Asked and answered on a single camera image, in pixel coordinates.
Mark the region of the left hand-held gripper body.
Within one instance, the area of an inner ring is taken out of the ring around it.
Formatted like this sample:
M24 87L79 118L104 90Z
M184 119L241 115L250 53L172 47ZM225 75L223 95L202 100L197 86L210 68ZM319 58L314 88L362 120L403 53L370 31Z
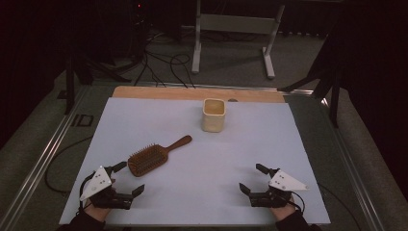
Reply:
M88 199L95 207L107 209L129 210L133 196L131 194L117 193L113 188L113 179L100 166L94 173L89 175L80 187L80 201Z

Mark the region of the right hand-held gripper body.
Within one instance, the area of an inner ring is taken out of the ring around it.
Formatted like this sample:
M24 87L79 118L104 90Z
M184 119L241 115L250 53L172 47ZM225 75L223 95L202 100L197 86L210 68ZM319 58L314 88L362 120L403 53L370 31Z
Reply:
M251 192L249 201L252 207L279 208L290 203L292 194L308 191L309 187L290 176L280 168L274 168L275 174L268 181L265 192Z

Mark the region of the brown wooden hairbrush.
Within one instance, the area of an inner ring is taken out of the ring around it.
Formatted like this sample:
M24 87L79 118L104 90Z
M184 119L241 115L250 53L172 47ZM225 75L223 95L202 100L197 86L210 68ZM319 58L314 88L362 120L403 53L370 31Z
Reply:
M132 154L127 160L127 166L135 177L142 177L150 171L162 166L168 160L168 153L176 148L189 144L190 135L186 135L170 146L163 147L153 143Z

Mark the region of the beige square cup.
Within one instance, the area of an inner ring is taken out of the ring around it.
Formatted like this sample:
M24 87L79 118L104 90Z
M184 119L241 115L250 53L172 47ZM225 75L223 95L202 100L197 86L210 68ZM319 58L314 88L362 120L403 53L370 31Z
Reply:
M206 98L203 101L201 129L211 133L221 132L225 115L226 106L223 100Z

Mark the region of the person's right hand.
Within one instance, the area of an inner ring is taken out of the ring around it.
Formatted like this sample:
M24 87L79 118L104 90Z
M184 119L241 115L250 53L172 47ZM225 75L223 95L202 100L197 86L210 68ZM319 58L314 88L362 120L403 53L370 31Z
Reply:
M273 214L276 221L281 221L293 214L296 208L293 206L293 198L291 198L290 203L287 203L284 207L270 208L269 210Z

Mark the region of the person's left hand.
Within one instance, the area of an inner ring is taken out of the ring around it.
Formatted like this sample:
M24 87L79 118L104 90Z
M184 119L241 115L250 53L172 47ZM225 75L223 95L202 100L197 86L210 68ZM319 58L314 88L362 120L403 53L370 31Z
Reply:
M84 212L91 216L92 218L104 222L108 216L108 214L111 212L110 209L107 208L98 208L95 207L92 202L88 199L86 201L86 205L84 206Z

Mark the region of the white table mat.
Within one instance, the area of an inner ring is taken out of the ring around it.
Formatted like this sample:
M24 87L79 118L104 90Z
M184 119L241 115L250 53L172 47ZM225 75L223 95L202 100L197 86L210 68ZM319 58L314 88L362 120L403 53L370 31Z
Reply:
M170 152L162 166L137 178L123 169L115 188L129 193L144 185L131 209L114 210L110 225L258 226L274 222L265 208L254 208L240 191L268 187L262 164L280 168L306 184L297 202L310 223L330 221L315 174L290 106L286 103L229 102L219 133L201 129L203 104L195 100L110 98L75 183L100 166L113 166L151 143L168 146L190 135L192 141Z

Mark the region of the black tripod stand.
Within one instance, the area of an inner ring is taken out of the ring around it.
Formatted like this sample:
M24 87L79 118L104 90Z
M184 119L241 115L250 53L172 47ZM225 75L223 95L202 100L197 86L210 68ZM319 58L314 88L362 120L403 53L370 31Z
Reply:
M75 105L75 87L74 76L77 75L80 82L85 85L90 85L93 81L92 76L88 73L88 68L92 67L117 82L130 83L130 80L125 79L113 71L109 70L104 65L93 61L83 53L69 53L65 59L65 114L68 115Z
M279 91L291 92L315 80L318 80L311 96L316 99L323 99L331 93L329 103L329 118L334 127L338 127L337 113L339 105L340 81L342 77L339 68L339 50L335 46L336 33L330 32L325 39L321 49L313 61L307 75L301 80L286 87L279 88Z

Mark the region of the white metal stand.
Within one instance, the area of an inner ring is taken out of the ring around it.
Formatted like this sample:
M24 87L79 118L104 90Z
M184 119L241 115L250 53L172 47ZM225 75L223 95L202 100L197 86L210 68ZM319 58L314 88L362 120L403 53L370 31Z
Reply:
M275 78L275 71L271 58L271 49L278 33L281 18L285 6L280 4L273 18L250 17L238 15L221 15L203 13L201 11L201 0L196 0L195 13L195 46L192 55L191 72L196 74L200 71L201 58L201 31L217 31L232 33L249 33L269 35L268 45L262 48L263 59L267 77Z

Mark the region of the aluminium floor rail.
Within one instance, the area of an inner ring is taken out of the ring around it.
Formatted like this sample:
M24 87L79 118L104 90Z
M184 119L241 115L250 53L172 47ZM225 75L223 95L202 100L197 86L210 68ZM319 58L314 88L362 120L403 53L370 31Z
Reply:
M0 231L13 231L75 111L51 92L0 149Z
M370 231L385 231L384 225L377 214L376 208L371 200L368 189L366 188L363 179L361 178L357 167L354 165L353 160L350 156L350 152L346 147L343 136L338 128L333 125L332 120L329 118L329 104L325 98L318 100L321 105L323 113L327 116L327 124L332 130L333 136L336 141L336 145L340 150L340 159L342 160L344 170L347 174L348 180L356 198L358 200L359 206L365 215L367 224Z

